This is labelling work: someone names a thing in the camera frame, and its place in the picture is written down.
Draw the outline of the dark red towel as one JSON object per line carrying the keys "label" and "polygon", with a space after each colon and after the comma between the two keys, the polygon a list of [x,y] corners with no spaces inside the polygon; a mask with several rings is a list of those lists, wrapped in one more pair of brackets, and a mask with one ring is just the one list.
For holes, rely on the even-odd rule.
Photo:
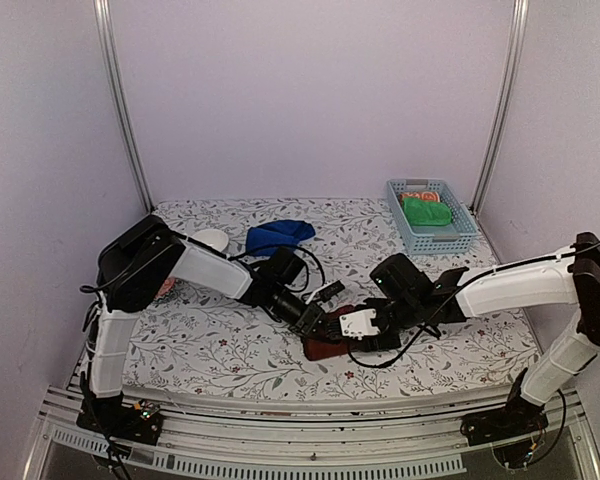
{"label": "dark red towel", "polygon": [[345,305],[327,312],[317,303],[310,304],[308,313],[312,314],[313,324],[309,327],[308,335],[302,339],[305,357],[310,361],[317,361],[342,356],[350,350],[364,350],[373,337],[364,337],[362,340],[345,337],[339,324],[340,315],[363,309],[375,308],[366,305]]}

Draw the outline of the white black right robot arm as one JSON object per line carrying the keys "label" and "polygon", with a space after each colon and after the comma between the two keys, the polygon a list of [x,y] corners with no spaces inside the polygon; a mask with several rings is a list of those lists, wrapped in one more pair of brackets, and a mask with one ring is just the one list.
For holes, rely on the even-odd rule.
{"label": "white black right robot arm", "polygon": [[455,269],[432,281],[404,255],[394,255],[371,274],[388,300],[364,320],[366,334],[387,319],[424,328],[520,309],[542,355],[515,380],[497,427],[517,436],[536,412],[600,353],[600,238],[577,235],[573,244],[541,256],[483,269]]}

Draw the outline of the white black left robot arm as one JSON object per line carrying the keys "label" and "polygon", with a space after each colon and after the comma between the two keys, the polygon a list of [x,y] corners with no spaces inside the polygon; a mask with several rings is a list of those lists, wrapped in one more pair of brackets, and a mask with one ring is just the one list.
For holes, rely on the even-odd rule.
{"label": "white black left robot arm", "polygon": [[128,426],[126,408],[113,399],[122,397],[135,324],[170,278],[264,309],[300,337],[318,333],[326,320],[324,309],[315,301],[302,301],[287,286],[287,271],[298,262],[293,247],[282,244],[276,252],[280,261],[248,265],[170,229],[155,215],[107,245],[98,257],[95,284],[80,288],[96,297],[86,370],[87,390],[95,398],[88,410],[91,419],[108,434]]}

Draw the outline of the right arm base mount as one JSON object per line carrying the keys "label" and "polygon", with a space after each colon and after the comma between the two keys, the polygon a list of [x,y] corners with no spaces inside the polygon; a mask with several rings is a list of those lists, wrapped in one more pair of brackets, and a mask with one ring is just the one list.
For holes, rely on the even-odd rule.
{"label": "right arm base mount", "polygon": [[547,426],[543,406],[529,403],[519,396],[509,396],[502,407],[463,416],[460,433],[470,446],[526,435],[525,440],[492,449],[502,467],[517,470],[527,467],[533,459],[538,440],[532,440],[531,435],[541,435]]}

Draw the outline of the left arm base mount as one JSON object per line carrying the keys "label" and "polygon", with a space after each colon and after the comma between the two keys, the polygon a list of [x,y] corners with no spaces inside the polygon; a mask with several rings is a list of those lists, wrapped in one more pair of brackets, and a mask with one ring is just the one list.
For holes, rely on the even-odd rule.
{"label": "left arm base mount", "polygon": [[122,397],[84,399],[76,425],[108,438],[156,446],[164,417],[160,406],[147,400],[124,405]]}

